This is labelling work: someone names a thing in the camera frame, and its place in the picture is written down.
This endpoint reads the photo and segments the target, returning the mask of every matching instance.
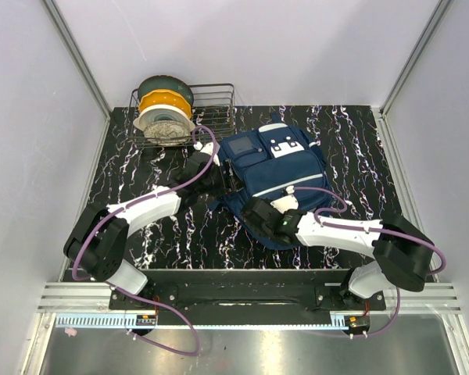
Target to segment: metal floor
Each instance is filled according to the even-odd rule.
[[[374,329],[387,321],[375,317]],[[338,333],[327,332],[327,335]],[[157,330],[154,339],[191,350],[186,330]],[[458,374],[442,322],[436,316],[401,316],[379,337],[350,341],[299,331],[200,331],[202,354],[182,357],[132,341],[124,331],[54,329],[43,375],[450,375]]]

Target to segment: dish rack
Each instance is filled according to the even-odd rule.
[[[189,86],[193,92],[192,122],[195,125],[207,126],[217,140],[235,133],[235,86],[232,84],[193,84]],[[128,141],[138,148],[184,147],[193,145],[191,136],[167,138],[175,145],[159,145],[159,138],[145,137],[133,122],[139,116],[138,89],[132,91],[128,106],[125,127]],[[197,140],[208,142],[207,133],[199,133]]]

